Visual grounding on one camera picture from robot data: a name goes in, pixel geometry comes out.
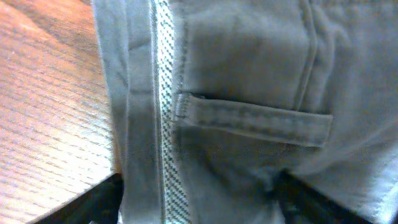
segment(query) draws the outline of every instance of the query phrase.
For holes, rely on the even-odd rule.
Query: wood grain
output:
[[[113,172],[90,1],[0,0],[0,223],[26,223]]]

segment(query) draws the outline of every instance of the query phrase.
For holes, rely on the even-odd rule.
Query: fabric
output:
[[[125,223],[283,223],[279,205],[266,194],[282,169],[371,222],[392,222],[398,211],[397,1],[93,5],[121,146]],[[170,14],[160,13],[165,9]],[[170,63],[163,58],[171,58],[172,67],[160,71]],[[163,92],[171,99],[165,113]],[[178,118],[181,93],[204,96],[197,99],[205,107],[207,100],[222,101],[222,112],[195,105],[189,108],[194,120]],[[269,119],[239,119],[236,113],[247,109],[226,109],[243,104],[262,108]],[[321,127],[278,125],[272,122],[279,115],[270,111]],[[178,119],[170,117],[176,113]],[[312,140],[204,126],[199,118],[278,127]],[[163,124],[171,131],[161,134]],[[161,151],[165,139],[172,147]],[[174,174],[164,172],[168,153]],[[165,201],[167,189],[173,190]],[[175,206],[165,212],[170,203]],[[189,220],[180,214],[186,209]]]

